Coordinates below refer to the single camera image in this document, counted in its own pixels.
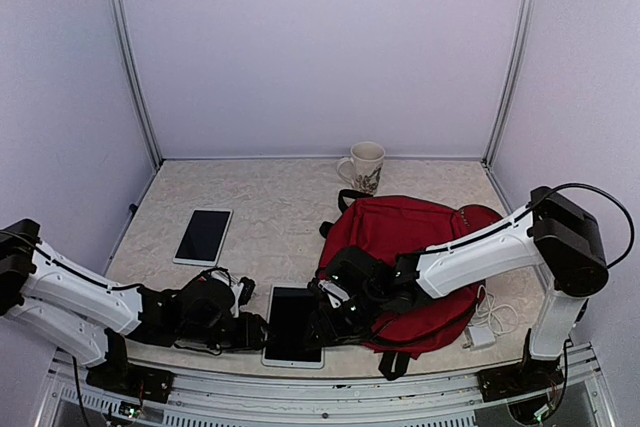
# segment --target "beige tabletop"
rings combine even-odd
[[[233,209],[219,265],[257,287],[244,310],[266,317],[271,285],[308,282],[324,239],[318,227],[335,221],[338,191],[347,187],[335,160],[167,161],[144,198],[107,277],[142,282],[152,289],[180,288],[201,268],[172,259],[194,209]],[[504,213],[478,162],[385,161],[378,195],[403,194],[457,208],[487,205]],[[512,305],[519,327],[486,350],[463,349],[464,339],[410,362],[408,373],[440,372],[515,360],[542,305],[543,291],[532,268],[488,280],[497,302]],[[359,346],[326,350],[320,370],[265,367],[256,353],[206,354],[128,342],[131,359],[215,372],[283,377],[379,377],[380,354]]]

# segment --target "white wall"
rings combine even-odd
[[[581,181],[618,197],[640,224],[640,0],[536,0],[522,75],[495,170],[515,205],[538,185]],[[601,224],[608,260],[623,217],[572,195]],[[640,250],[611,271],[578,328],[592,340],[622,425],[640,415]]]
[[[167,158],[481,157],[520,0],[125,0]]]
[[[0,0],[0,228],[96,271],[152,175],[117,49],[107,0]],[[29,425],[53,350],[0,321],[1,425]]]

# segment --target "white charger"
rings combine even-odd
[[[496,336],[487,324],[469,325],[464,329],[464,335],[467,342],[462,348],[469,349],[471,352],[486,349],[496,343]]]

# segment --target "red backpack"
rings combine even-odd
[[[347,206],[348,198],[357,200]],[[502,218],[481,205],[454,210],[411,197],[371,197],[352,190],[341,191],[338,204],[342,216],[335,224],[325,222],[320,228],[327,241],[316,271],[319,279],[331,259],[345,247],[360,247],[395,266],[398,254],[457,239]],[[482,300],[483,296],[478,296],[482,284],[468,285],[405,314],[384,312],[371,328],[372,332],[379,331],[377,335],[363,342],[376,352],[384,352],[380,372],[388,380],[395,380],[406,372],[411,358],[417,359],[421,353],[440,349],[457,339]]]

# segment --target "metal frame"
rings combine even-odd
[[[615,414],[590,344],[571,347],[569,385],[585,383],[598,426],[614,427]],[[153,363],[140,364],[156,366]],[[173,368],[176,374],[167,404],[145,402],[149,418],[141,425],[286,426],[356,425],[358,427],[475,425],[475,411],[506,403],[484,403],[476,372],[480,368],[383,379],[286,379],[242,376]],[[137,399],[104,392],[82,383],[87,409],[107,413],[121,401]],[[71,357],[58,351],[41,390],[37,427],[49,427],[61,401],[77,403]],[[539,393],[509,399],[523,400]]]
[[[180,161],[198,161],[198,160],[295,160],[295,159],[339,159],[344,157],[343,154],[255,154],[255,155],[220,155],[214,157],[165,157],[164,160],[174,162]],[[385,155],[385,159],[399,160],[427,160],[427,161],[443,161],[443,162],[482,162],[480,156],[445,156],[445,155]]]
[[[142,192],[138,196],[138,200],[136,200],[135,203],[132,204],[132,205],[135,205],[137,207],[142,203],[144,198],[147,196],[147,192],[149,192],[149,189],[151,188],[151,185],[156,180],[156,176],[157,175],[158,175],[158,171],[156,169],[154,169],[154,172],[152,172],[151,177],[149,178],[147,184],[144,186],[144,188],[142,189]],[[127,231],[129,230],[129,226],[131,225],[131,222],[133,221],[133,217],[134,216],[135,216],[135,214],[130,210],[129,211],[129,215],[127,216],[127,220],[125,221],[124,225],[122,226],[122,230],[120,231],[120,234],[118,235],[118,238],[116,239],[116,242],[115,242],[115,244],[113,246],[113,249],[111,249],[111,252],[109,253],[109,258],[107,259],[107,262],[105,263],[104,268],[102,269],[102,271],[98,271],[98,274],[105,275],[107,273],[107,271],[109,270],[109,267],[111,267],[111,263],[113,262],[113,259],[115,258],[116,254],[118,253],[118,249],[120,248],[120,244],[122,244],[122,241],[124,240],[124,236],[127,234]]]
[[[145,145],[147,147],[147,153],[151,163],[156,170],[160,169],[162,165],[162,153],[158,146],[156,135],[151,125],[151,118],[149,117],[149,111],[142,95],[142,88],[140,86],[140,78],[138,76],[138,69],[133,57],[133,50],[131,47],[131,40],[129,39],[129,32],[127,29],[127,19],[125,16],[125,9],[123,0],[109,0],[111,2],[111,9],[113,11],[113,18],[115,21],[116,33],[118,35],[118,43],[120,45],[120,53],[122,54],[122,60],[124,63],[125,71],[127,73],[127,79],[129,81],[129,88],[131,89],[131,95],[133,97],[133,103],[135,106],[136,116],[142,129],[142,136],[144,138]]]
[[[500,141],[502,140],[502,135],[504,133],[507,117],[511,110],[511,101],[513,100],[513,94],[516,89],[518,74],[520,73],[520,66],[524,57],[529,25],[531,24],[533,2],[534,0],[521,0],[520,2],[516,36],[511,50],[511,58],[509,59],[507,78],[502,88],[500,107],[498,108],[496,121],[493,125],[491,136],[489,137],[489,143],[487,144],[487,149],[483,157],[483,163],[489,170],[491,170],[493,161],[495,160],[498,147],[500,146]]]

